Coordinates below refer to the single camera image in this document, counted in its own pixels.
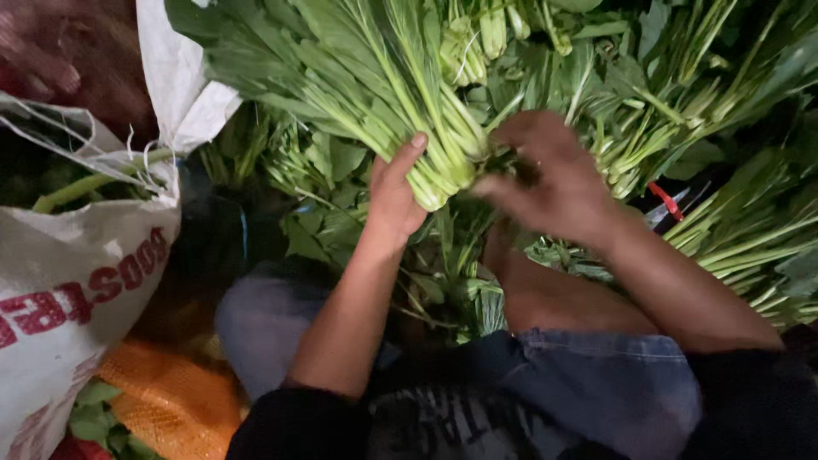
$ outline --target finger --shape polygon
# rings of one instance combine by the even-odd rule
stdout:
[[[386,174],[389,177],[403,180],[417,159],[423,155],[427,143],[429,143],[429,137],[425,133],[415,133],[412,139],[403,144],[392,157]]]
[[[512,115],[492,133],[492,138],[511,146],[535,162],[547,156],[577,147],[573,130],[563,117],[550,110],[526,110]]]
[[[471,188],[471,193],[488,201],[517,222],[529,228],[534,227],[534,219],[539,214],[537,204],[513,179],[489,175],[480,179]]]
[[[386,171],[387,166],[389,163],[386,162],[380,156],[375,156],[375,162],[372,164],[372,180],[371,183],[378,183],[384,177],[384,172]]]

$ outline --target vegetable bunch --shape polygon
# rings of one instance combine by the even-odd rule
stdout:
[[[429,134],[409,181],[427,210],[474,178],[488,155],[483,127],[443,77],[443,32],[431,0],[224,0],[200,9],[168,0],[176,30],[201,43],[216,80],[301,123],[363,142],[389,160],[411,133]]]

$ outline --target green stalk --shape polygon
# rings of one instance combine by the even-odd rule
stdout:
[[[781,229],[779,229],[779,230],[777,230],[775,232],[767,233],[766,235],[762,235],[762,236],[760,236],[758,238],[755,238],[755,239],[753,239],[751,241],[748,241],[748,242],[746,242],[744,244],[734,246],[731,249],[719,251],[719,252],[717,252],[717,253],[715,253],[713,255],[710,255],[709,257],[699,261],[699,264],[702,265],[703,267],[707,267],[707,266],[709,266],[709,265],[711,265],[711,264],[713,264],[715,262],[718,262],[719,260],[726,259],[726,258],[731,257],[733,255],[741,254],[742,252],[745,252],[747,250],[751,250],[752,248],[754,248],[756,246],[760,246],[760,245],[762,245],[762,244],[764,244],[766,242],[775,240],[777,237],[781,237],[783,235],[786,235],[787,233],[794,232],[795,230],[798,230],[799,228],[804,228],[807,225],[811,225],[811,224],[816,223],[816,222],[818,222],[818,217],[814,217],[812,219],[807,219],[807,220],[804,220],[804,221],[799,222],[799,223],[788,225],[788,226],[786,226],[784,228],[781,228]]]
[[[571,54],[571,51],[573,51],[571,38],[557,30],[554,19],[551,17],[551,5],[549,5],[548,0],[542,0],[542,19],[546,25],[546,32],[554,44],[554,49],[562,56]]]
[[[685,118],[681,116],[681,114],[673,110],[668,104],[665,104],[662,100],[648,92],[647,90],[637,88],[636,86],[631,86],[631,89],[636,91],[643,99],[649,102],[651,105],[656,107],[657,110],[665,114],[673,123],[675,124],[684,124]]]
[[[721,270],[725,270],[730,267],[734,267],[736,265],[745,266],[747,264],[753,265],[761,265],[767,264],[769,262],[783,259],[784,257],[789,257],[790,255],[797,254],[803,250],[809,249],[815,245],[815,242],[809,242],[804,245],[793,246],[790,248],[779,248],[774,250],[763,250],[759,252],[751,252],[746,255],[730,257],[727,259],[723,259],[719,262],[710,263],[709,265],[702,265],[702,267],[706,268],[711,272],[719,272]]]
[[[705,214],[705,213],[708,213],[708,214],[718,213],[718,211],[720,211],[722,209],[721,206],[718,209],[715,209],[715,210],[710,208],[710,206],[712,206],[713,202],[716,201],[718,196],[719,196],[719,192],[716,191],[705,202],[703,202],[701,205],[697,206],[696,209],[693,210],[693,212],[691,212],[690,214],[685,216],[684,220],[677,223],[673,228],[671,228],[670,230],[668,230],[664,234],[664,236],[663,236],[664,240],[668,241],[671,238],[674,238],[676,235],[681,233],[683,230],[686,230],[687,228],[690,228],[694,223],[697,226],[699,226],[700,223],[698,223],[697,221],[699,220],[700,217],[703,216],[703,214]]]
[[[756,273],[760,273],[761,271],[762,271],[761,267],[753,267],[753,268],[744,270],[741,273],[733,275],[732,277],[721,280],[721,282],[725,283],[727,286],[733,286],[737,282],[739,282],[741,280],[744,280],[746,277],[751,277],[752,275],[754,275]]]
[[[149,153],[147,161],[149,165],[152,165],[157,161],[167,160],[168,158],[173,158],[173,152],[171,152],[168,148],[162,148]],[[130,176],[135,174],[137,171],[142,171],[144,169],[145,159],[137,158],[134,159],[130,165],[124,166],[120,172]],[[63,187],[49,195],[40,196],[37,202],[34,203],[34,207],[31,210],[35,213],[50,214],[54,208],[67,205],[71,201],[93,192],[103,185],[116,181],[117,179],[112,178],[107,174],[92,174],[81,178],[77,182]]]
[[[710,11],[708,11],[708,14],[704,17],[699,30],[696,31],[694,38],[698,38],[700,35],[703,35],[703,43],[699,47],[696,56],[690,57],[690,50],[688,50],[688,52],[685,54],[685,60],[682,62],[682,72],[679,77],[679,83],[685,84],[691,78],[693,78],[696,69],[699,67],[699,63],[710,49],[710,45],[712,45],[713,40],[716,39],[716,36],[718,36],[719,32],[721,32],[721,27],[724,26],[725,21],[727,21],[727,16],[729,16],[733,11],[733,8],[735,8],[738,0],[730,0],[730,4],[721,13],[721,16],[718,17],[716,24],[711,25],[710,23],[715,19],[717,11],[719,8],[721,8],[723,2],[724,0],[716,0],[716,2],[713,3],[712,7],[710,7]]]
[[[774,307],[777,307],[778,305],[783,304],[787,300],[789,300],[789,297],[785,295],[783,297],[779,297],[778,299],[768,300],[767,302],[764,302],[762,304],[756,304],[754,305],[754,308],[756,309],[756,313],[764,313],[769,309],[772,309]]]
[[[788,4],[789,4],[788,0],[783,0],[781,3],[778,4],[778,7],[776,7],[775,10],[773,11],[770,20],[767,21],[767,23],[764,25],[764,30],[762,30],[762,32],[758,35],[758,39],[753,44],[753,48],[747,54],[747,57],[744,58],[744,62],[741,65],[741,69],[739,69],[739,73],[736,74],[733,83],[725,92],[723,97],[725,100],[729,99],[733,94],[735,94],[739,90],[739,87],[744,82],[744,76],[747,75],[747,72],[750,69],[750,64],[753,63],[753,60],[756,58],[756,55],[758,54],[758,51],[761,49],[762,45],[766,41],[767,36],[769,36],[770,31],[773,28],[773,25],[775,25],[775,23],[781,17],[781,14],[784,13],[785,9],[784,7],[787,6]]]
[[[742,289],[745,289],[745,288],[751,288],[754,285],[758,284],[758,282],[764,281],[766,278],[767,278],[767,275],[758,275],[756,277],[751,277],[751,278],[745,279],[742,282],[737,282],[736,284],[734,284],[732,286],[730,286],[730,285],[728,285],[728,286],[730,286],[730,289],[732,289],[733,291],[738,292],[738,291],[740,291]]]
[[[488,124],[488,126],[486,127],[486,131],[488,132],[494,131],[494,129],[496,129],[497,126],[500,126],[500,123],[502,123],[503,120],[505,120],[506,117],[511,113],[511,111],[513,111],[520,104],[520,102],[523,101],[524,97],[525,93],[523,93],[522,91],[518,92],[517,95],[514,96],[514,99],[512,99],[508,104],[506,104],[506,106],[503,107],[502,110],[500,110],[500,113],[498,113],[497,116],[494,117],[494,120],[492,120],[492,122]]]

